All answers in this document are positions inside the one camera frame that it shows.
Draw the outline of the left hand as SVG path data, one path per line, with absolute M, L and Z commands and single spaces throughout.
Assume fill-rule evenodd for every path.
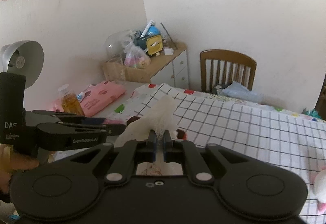
M 15 171 L 30 170 L 38 165 L 37 159 L 14 153 L 11 145 L 1 144 L 1 192 L 9 193 L 9 182 Z

